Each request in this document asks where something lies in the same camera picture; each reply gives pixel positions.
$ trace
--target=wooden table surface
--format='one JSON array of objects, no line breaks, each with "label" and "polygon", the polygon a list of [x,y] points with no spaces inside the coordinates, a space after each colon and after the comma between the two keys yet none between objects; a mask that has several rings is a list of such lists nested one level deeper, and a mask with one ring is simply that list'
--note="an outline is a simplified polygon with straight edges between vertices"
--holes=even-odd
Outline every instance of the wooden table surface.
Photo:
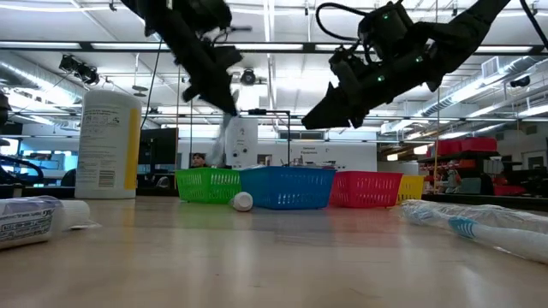
[{"label": "wooden table surface", "polygon": [[0,252],[0,307],[546,307],[548,267],[394,210],[91,201],[102,228]]}]

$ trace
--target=ceiling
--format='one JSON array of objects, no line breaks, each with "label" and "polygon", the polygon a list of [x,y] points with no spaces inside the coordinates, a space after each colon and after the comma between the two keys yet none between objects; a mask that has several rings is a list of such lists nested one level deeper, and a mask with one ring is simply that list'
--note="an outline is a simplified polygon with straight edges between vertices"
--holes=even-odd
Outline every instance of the ceiling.
[{"label": "ceiling", "polygon": [[[250,33],[234,33],[229,37],[230,42],[336,42],[335,39],[325,35],[318,28],[313,15],[305,15],[305,7],[310,10],[323,3],[323,0],[229,0],[227,3],[233,11],[233,25],[251,26]],[[383,5],[382,0],[339,0],[351,7],[364,10],[372,10],[377,5]],[[451,12],[456,0],[438,0],[438,20],[447,22],[451,19]],[[474,1],[459,0],[457,8],[463,11]],[[436,1],[434,0],[404,0],[405,7],[415,21],[435,21]],[[548,28],[548,2],[538,1],[537,19],[543,28]],[[1,40],[47,40],[47,41],[119,41],[139,42],[158,41],[158,38],[145,38],[142,20],[131,11],[124,9],[123,5],[115,1],[118,8],[116,12],[108,9],[108,1],[105,0],[50,0],[50,1],[7,1],[0,0],[0,41]],[[55,10],[95,8],[87,12],[44,12],[29,10]],[[265,31],[265,25],[271,18],[271,29]],[[336,33],[344,33],[353,36],[356,33],[360,17],[344,12],[329,11],[322,16],[327,28]],[[497,18],[484,41],[484,44],[541,44],[537,34],[522,13],[518,1],[511,1],[504,11],[503,16]],[[63,76],[58,65],[62,57],[61,52],[56,51],[0,51],[0,59],[3,52],[14,52],[18,56],[30,62],[46,68],[54,74]],[[114,83],[116,91],[134,93],[133,85],[150,87],[151,73],[156,62],[156,54],[140,54],[138,67],[136,55],[132,53],[91,53],[72,52],[77,59],[98,68],[103,77],[108,77]],[[296,114],[306,114],[324,95],[330,81],[337,80],[329,70],[328,59],[330,55],[321,54],[275,54],[270,55],[274,60],[274,76],[276,85],[275,105],[279,110],[291,110]],[[244,68],[253,68],[261,77],[268,77],[267,54],[248,53],[244,60],[237,63],[230,71],[241,72]],[[449,89],[476,74],[481,69],[481,63],[490,56],[472,56],[459,69],[444,78],[442,91]],[[157,77],[152,88],[152,106],[160,106],[166,113],[174,113],[177,105],[177,93],[186,88],[182,84],[178,90],[177,77],[179,68],[173,64],[173,56],[169,53],[160,55],[158,61]],[[536,83],[544,82],[544,73],[535,75]],[[112,85],[99,84],[98,87],[111,88]],[[452,114],[443,116],[465,116],[470,113],[469,105],[480,109],[493,104],[500,99],[502,86],[494,86],[487,94],[471,99],[468,106],[464,104],[452,108]],[[259,91],[261,98],[260,107],[270,109],[267,98],[266,86]],[[509,95],[518,95],[519,92],[511,92]],[[425,86],[419,86],[403,93],[392,104],[381,105],[372,111],[372,115],[381,116],[412,116],[429,99],[437,94],[431,93]],[[210,113],[213,110],[206,104],[196,103],[195,112]],[[28,106],[27,111],[40,111],[39,103]],[[173,119],[153,119],[158,124],[172,123]],[[382,121],[372,122],[380,125]]]}]

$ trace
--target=shelf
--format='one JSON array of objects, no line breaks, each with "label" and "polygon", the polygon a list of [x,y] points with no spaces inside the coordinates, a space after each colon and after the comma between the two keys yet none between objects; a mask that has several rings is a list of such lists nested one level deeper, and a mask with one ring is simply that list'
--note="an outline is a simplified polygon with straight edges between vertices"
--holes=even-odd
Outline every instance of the shelf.
[{"label": "shelf", "polygon": [[[456,154],[438,157],[438,162],[449,161],[453,159],[485,159],[485,158],[495,157],[495,156],[500,156],[500,154],[498,154],[498,152],[495,152],[495,151],[488,151],[488,152],[464,151]],[[435,161],[435,158],[430,157],[430,158],[420,159],[419,161],[417,161],[417,163],[434,163],[434,161]]]}]

